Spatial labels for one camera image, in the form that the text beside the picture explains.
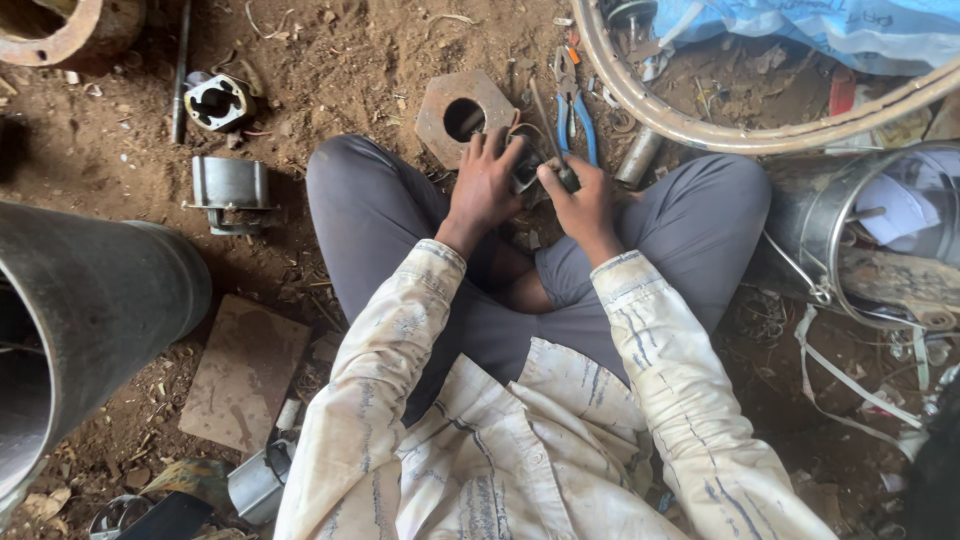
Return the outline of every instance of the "hand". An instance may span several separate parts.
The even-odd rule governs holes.
[[[623,244],[613,232],[613,180],[602,169],[573,156],[564,161],[580,179],[580,190],[570,194],[548,165],[537,169],[540,183],[553,200],[564,232],[580,244],[590,266],[596,268],[624,253]]]
[[[510,179],[526,139],[519,136],[503,150],[506,136],[507,128],[494,130],[486,137],[473,134],[460,160],[460,176],[453,188],[450,214],[435,239],[464,260],[470,257],[484,234],[523,208],[520,197],[510,191]]]

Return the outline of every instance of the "white shirt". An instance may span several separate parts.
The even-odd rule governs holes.
[[[700,536],[835,538],[751,438],[706,332],[636,251],[591,274],[630,389],[534,338],[506,387],[461,355],[406,430],[466,268],[422,240],[357,317],[307,409],[278,540],[686,538],[642,499],[654,446]]]

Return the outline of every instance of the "trousers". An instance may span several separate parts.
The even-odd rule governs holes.
[[[449,212],[449,198],[417,169],[359,135],[322,143],[307,166],[307,194],[330,280],[350,323],[423,238]],[[693,160],[613,211],[617,236],[637,249],[713,331],[756,248],[770,207],[763,170],[739,156]],[[535,253],[554,311],[508,309],[484,292],[497,243],[488,234],[468,260],[419,384],[407,401],[405,425],[433,404],[450,366],[467,355],[502,384],[517,380],[540,337],[604,366],[630,385],[613,346],[607,314],[590,283],[583,250],[568,236]]]

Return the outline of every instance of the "red object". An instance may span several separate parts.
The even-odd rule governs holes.
[[[853,109],[855,93],[856,75],[853,70],[846,65],[838,65],[833,70],[833,82],[830,85],[830,116]]]

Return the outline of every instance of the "blue pliers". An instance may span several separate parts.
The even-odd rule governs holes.
[[[566,127],[570,121],[570,102],[572,101],[573,110],[580,118],[584,133],[587,135],[590,164],[597,167],[599,166],[597,135],[593,130],[593,121],[590,120],[587,106],[584,105],[583,92],[577,86],[577,73],[573,67],[573,59],[562,46],[557,47],[557,54],[553,59],[553,76],[557,79],[557,140],[560,142],[560,149],[564,154],[570,153],[570,143],[566,140]]]

